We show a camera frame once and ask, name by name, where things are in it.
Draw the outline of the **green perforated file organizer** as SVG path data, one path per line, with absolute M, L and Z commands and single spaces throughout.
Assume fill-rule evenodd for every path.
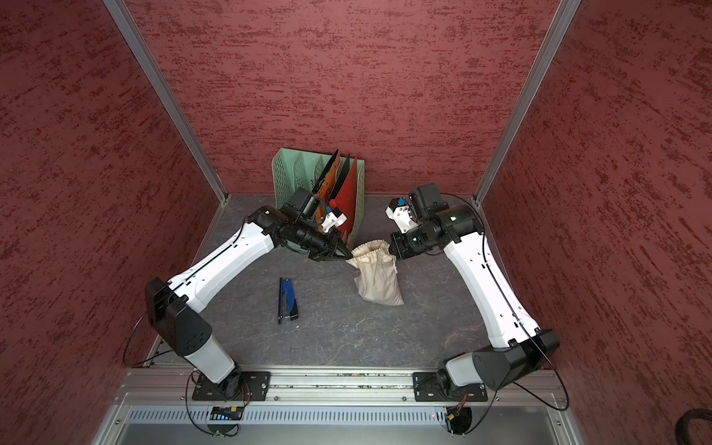
M 276 207 L 285 204 L 298 188 L 312 190 L 314 184 L 329 160 L 331 155 L 323 153 L 308 152 L 291 148 L 281 148 L 272 161 L 274 180 L 274 199 Z M 348 174 L 350 159 L 355 159 L 349 155 L 340 156 L 339 172 L 337 182 L 328 200 L 335 198 L 340 184 Z M 355 206 L 355 221 L 352 232 L 348 236 L 345 244 L 348 248 L 355 248 L 357 235 L 365 214 L 365 162 L 356 159 L 358 164 L 358 185 Z

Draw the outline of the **beige cloth soil bag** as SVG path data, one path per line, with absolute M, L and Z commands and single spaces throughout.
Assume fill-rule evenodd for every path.
M 363 243 L 352 251 L 352 258 L 347 263 L 360 272 L 354 282 L 364 300 L 386 306 L 404 306 L 396 257 L 389 248 L 390 244 L 385 240 Z

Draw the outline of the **red folder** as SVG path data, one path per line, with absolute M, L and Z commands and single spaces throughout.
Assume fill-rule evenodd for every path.
M 329 207 L 332 211 L 339 210 L 346 221 L 337 229 L 341 233 L 341 239 L 347 242 L 348 236 L 352 232 L 355 221 L 355 206 L 358 185 L 358 164 L 356 159 L 350 159 L 349 170 L 346 178 L 340 184 L 339 190 L 333 200 L 330 200 Z

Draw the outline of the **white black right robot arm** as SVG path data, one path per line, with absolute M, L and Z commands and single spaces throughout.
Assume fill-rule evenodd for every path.
M 506 283 L 485 228 L 470 206 L 437 202 L 424 207 L 395 198 L 386 214 L 398 226 L 389 252 L 406 260 L 439 248 L 463 278 L 487 330 L 488 346 L 441 365 L 443 387 L 482 384 L 501 389 L 549 363 L 549 355 L 559 347 L 558 336 L 540 328 Z

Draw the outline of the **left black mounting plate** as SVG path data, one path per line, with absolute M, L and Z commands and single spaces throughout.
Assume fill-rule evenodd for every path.
M 270 388 L 270 372 L 231 373 L 220 383 L 214 383 L 200 373 L 191 393 L 196 402 L 264 402 Z

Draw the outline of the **aluminium corner post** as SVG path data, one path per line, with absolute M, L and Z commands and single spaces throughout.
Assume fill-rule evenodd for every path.
M 559 2 L 558 8 L 554 13 L 548 31 L 543 38 L 540 49 L 530 67 L 527 79 L 522 87 L 522 90 L 515 102 L 510 118 L 504 127 L 502 136 L 497 147 L 494 150 L 491 161 L 488 164 L 485 174 L 478 186 L 475 194 L 475 202 L 483 207 L 484 200 L 491 189 L 494 180 L 504 164 L 505 158 L 517 137 L 518 130 L 524 122 L 528 110 L 533 103 L 534 98 L 543 83 L 558 49 L 560 48 L 564 37 L 567 34 L 568 28 L 574 19 L 581 1 L 580 0 L 563 0 Z
M 202 144 L 200 144 L 196 133 L 187 120 L 159 64 L 151 54 L 148 44 L 136 25 L 126 3 L 119 0 L 104 0 L 103 4 L 109 11 L 109 15 L 111 15 L 112 20 L 117 25 L 119 32 L 126 44 L 128 44 L 141 70 L 146 75 L 146 78 L 148 78 L 159 101 L 171 118 L 174 127 L 182 137 L 217 200 L 221 205 L 226 204 L 229 193 L 209 161 Z

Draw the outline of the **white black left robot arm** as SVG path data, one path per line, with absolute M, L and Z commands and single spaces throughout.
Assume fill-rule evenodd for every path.
M 151 327 L 228 398 L 240 385 L 241 370 L 200 313 L 254 261 L 289 242 L 307 250 L 313 261 L 352 258 L 336 228 L 325 233 L 294 207 L 263 206 L 203 260 L 166 282 L 156 278 L 146 286 Z

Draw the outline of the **orange folder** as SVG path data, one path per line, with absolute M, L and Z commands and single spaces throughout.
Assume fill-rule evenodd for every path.
M 319 205 L 315 213 L 315 222 L 317 224 L 322 224 L 326 218 L 326 207 L 328 204 L 329 197 L 333 191 L 333 188 L 337 182 L 337 173 L 339 172 L 340 154 L 337 149 L 333 155 L 329 158 L 326 166 L 320 173 L 314 188 L 313 194 L 319 198 Z

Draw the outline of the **black mounting plate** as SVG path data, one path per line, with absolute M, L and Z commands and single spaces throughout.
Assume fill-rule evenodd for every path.
M 200 373 L 191 393 L 196 402 L 264 402 L 270 388 L 270 372 L 231 373 L 220 383 L 214 383 Z
M 434 372 L 415 372 L 412 374 L 413 393 L 417 402 L 487 402 L 487 389 L 483 384 L 451 388 L 439 381 Z

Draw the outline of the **right aluminium corner post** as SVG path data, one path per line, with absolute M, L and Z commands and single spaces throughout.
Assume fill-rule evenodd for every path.
M 515 102 L 510 118 L 504 127 L 502 136 L 497 147 L 494 150 L 491 161 L 488 164 L 485 174 L 478 186 L 475 194 L 475 202 L 483 207 L 484 200 L 491 189 L 494 180 L 504 164 L 505 158 L 517 137 L 518 130 L 524 122 L 528 110 L 533 103 L 534 98 L 543 83 L 558 49 L 560 48 L 564 37 L 567 34 L 568 28 L 574 19 L 581 1 L 580 0 L 563 0 L 559 2 L 558 8 L 554 13 L 548 31 L 543 38 L 540 49 L 530 67 L 527 79 L 522 87 L 522 90 Z

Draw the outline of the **blue black stapler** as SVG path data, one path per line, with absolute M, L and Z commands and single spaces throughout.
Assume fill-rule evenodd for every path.
M 299 318 L 299 308 L 294 292 L 293 283 L 288 278 L 279 280 L 278 293 L 278 324 L 285 321 L 294 321 Z

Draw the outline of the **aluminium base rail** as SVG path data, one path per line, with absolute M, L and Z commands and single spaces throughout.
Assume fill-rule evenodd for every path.
M 415 400 L 411 368 L 262 366 L 248 370 L 268 372 L 267 387 L 250 398 L 238 397 L 250 408 L 258 406 L 435 406 Z M 114 405 L 180 405 L 193 400 L 192 368 L 183 365 L 157 365 L 126 373 L 116 392 L 109 397 Z M 541 401 L 562 407 L 568 401 L 564 385 L 552 371 L 537 371 L 518 385 L 488 392 L 488 402 L 499 406 L 539 406 Z

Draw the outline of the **left aluminium corner post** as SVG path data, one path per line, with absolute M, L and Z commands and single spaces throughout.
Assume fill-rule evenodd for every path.
M 119 32 L 126 44 L 128 44 L 141 70 L 146 75 L 146 78 L 148 78 L 159 101 L 171 118 L 174 127 L 182 137 L 217 200 L 221 205 L 226 204 L 229 193 L 209 161 L 202 144 L 200 144 L 196 133 L 187 120 L 159 64 L 151 54 L 148 44 L 136 25 L 126 3 L 119 0 L 104 0 L 103 4 L 109 11 L 109 15 L 111 15 L 112 20 L 117 25 Z

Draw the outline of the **black folder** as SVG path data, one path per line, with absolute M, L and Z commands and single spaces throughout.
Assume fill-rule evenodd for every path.
M 316 193 L 323 193 L 324 189 L 330 190 L 333 187 L 336 181 L 337 170 L 339 169 L 339 162 L 340 154 L 337 149 L 326 162 L 324 168 L 322 168 L 314 184 L 314 191 Z

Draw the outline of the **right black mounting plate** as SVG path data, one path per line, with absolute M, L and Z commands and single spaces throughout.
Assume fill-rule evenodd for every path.
M 487 389 L 483 384 L 451 388 L 439 381 L 434 372 L 415 372 L 412 374 L 413 393 L 417 402 L 487 402 Z

